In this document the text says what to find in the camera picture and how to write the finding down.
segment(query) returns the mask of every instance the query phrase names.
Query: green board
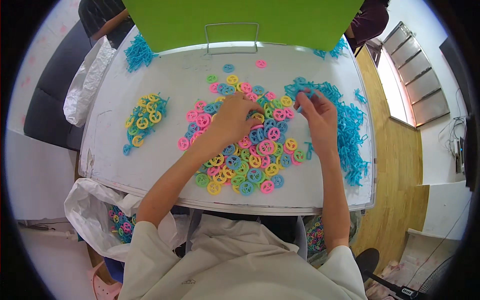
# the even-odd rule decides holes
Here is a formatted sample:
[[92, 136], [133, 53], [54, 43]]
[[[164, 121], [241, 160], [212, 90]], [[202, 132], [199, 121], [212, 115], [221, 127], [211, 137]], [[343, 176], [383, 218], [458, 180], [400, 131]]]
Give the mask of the green board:
[[[258, 41], [332, 50], [363, 0], [123, 0], [154, 52], [205, 44], [205, 25], [256, 22]], [[253, 41], [256, 25], [208, 27], [210, 42]]]

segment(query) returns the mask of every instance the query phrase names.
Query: table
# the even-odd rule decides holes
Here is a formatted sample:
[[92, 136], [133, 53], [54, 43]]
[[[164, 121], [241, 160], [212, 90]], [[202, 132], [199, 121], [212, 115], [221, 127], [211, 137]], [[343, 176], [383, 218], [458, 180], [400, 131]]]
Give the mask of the table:
[[[182, 155], [177, 148], [177, 141], [187, 130], [186, 112], [193, 108], [199, 98], [211, 102], [219, 96], [208, 90], [207, 75], [216, 74], [218, 82], [225, 82], [228, 75], [235, 74], [240, 81], [261, 85], [277, 96], [284, 94], [285, 85], [293, 83], [295, 77], [302, 76], [315, 83], [328, 81], [336, 85], [347, 105], [354, 103], [367, 114], [360, 128], [360, 136], [368, 134], [369, 138], [359, 152], [365, 161], [372, 162], [369, 164], [369, 175], [361, 180], [361, 187], [345, 184], [345, 192], [350, 210], [373, 207], [376, 156], [372, 119], [368, 104], [361, 104], [354, 96], [356, 88], [365, 97], [366, 94], [351, 50], [344, 49], [344, 54], [338, 59], [327, 54], [323, 60], [315, 56], [311, 49], [297, 46], [258, 43], [258, 52], [255, 54], [208, 55], [206, 44], [195, 45], [161, 52], [160, 58], [154, 58], [149, 67], [142, 66], [128, 73], [123, 51], [137, 34], [138, 30], [134, 27], [102, 78], [85, 124], [80, 175], [123, 192], [144, 196]], [[222, 44], [228, 47], [234, 43]], [[267, 68], [257, 68], [255, 61], [258, 59], [265, 60]], [[226, 63], [235, 66], [233, 73], [222, 71]], [[142, 147], [134, 148], [128, 156], [124, 156], [122, 147], [127, 143], [125, 119], [139, 97], [157, 92], [161, 92], [163, 98], [170, 97], [167, 115], [154, 127], [156, 132], [146, 137]], [[307, 150], [303, 142], [311, 142], [307, 121], [297, 112], [288, 123], [286, 137], [295, 138], [303, 150]], [[256, 191], [248, 197], [236, 194], [229, 186], [223, 186], [219, 195], [212, 196], [206, 189], [197, 187], [192, 178], [180, 193], [177, 205], [259, 215], [319, 213], [323, 204], [323, 185], [318, 157], [313, 154], [312, 160], [281, 170], [280, 174], [285, 179], [281, 189], [271, 194]]]

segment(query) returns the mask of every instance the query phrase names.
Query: white shirt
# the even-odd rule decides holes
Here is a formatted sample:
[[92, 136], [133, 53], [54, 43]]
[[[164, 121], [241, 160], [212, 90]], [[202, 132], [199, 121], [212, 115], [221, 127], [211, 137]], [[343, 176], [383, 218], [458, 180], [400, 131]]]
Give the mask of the white shirt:
[[118, 299], [367, 299], [348, 247], [318, 270], [297, 250], [260, 223], [203, 215], [180, 259], [152, 223], [139, 222]]

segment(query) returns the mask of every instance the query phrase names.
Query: white plastic bag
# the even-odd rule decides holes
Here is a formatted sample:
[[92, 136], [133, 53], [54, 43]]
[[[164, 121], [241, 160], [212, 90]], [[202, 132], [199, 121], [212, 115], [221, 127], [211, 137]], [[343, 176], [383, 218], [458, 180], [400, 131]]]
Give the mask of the white plastic bag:
[[[88, 178], [79, 178], [65, 200], [65, 215], [78, 234], [100, 255], [125, 262], [130, 244], [122, 244], [110, 232], [109, 204], [116, 205], [127, 216], [136, 213], [142, 198], [123, 197], [114, 190]], [[158, 234], [172, 250], [187, 239], [190, 218], [171, 213], [158, 225]]]
[[90, 104], [115, 51], [107, 37], [103, 36], [85, 56], [63, 104], [63, 114], [70, 124], [77, 127], [85, 124]]

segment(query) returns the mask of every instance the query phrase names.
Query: person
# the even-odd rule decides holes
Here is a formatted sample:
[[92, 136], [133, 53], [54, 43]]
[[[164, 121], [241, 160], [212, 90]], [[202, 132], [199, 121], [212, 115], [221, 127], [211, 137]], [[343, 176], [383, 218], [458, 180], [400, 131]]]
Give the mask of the person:
[[337, 151], [335, 105], [319, 91], [298, 93], [312, 145], [322, 168], [323, 226], [328, 260], [318, 270], [296, 245], [263, 224], [202, 215], [192, 249], [180, 259], [158, 236], [157, 226], [202, 163], [248, 135], [260, 120], [247, 119], [259, 104], [240, 92], [227, 96], [215, 120], [143, 198], [125, 264], [119, 300], [131, 299], [366, 299], [348, 247], [350, 215]]
[[115, 49], [135, 25], [121, 0], [81, 0], [78, 15], [89, 38], [107, 35]]
[[390, 0], [365, 0], [345, 31], [348, 44], [352, 52], [361, 48], [365, 43], [379, 36], [387, 26], [387, 7]]

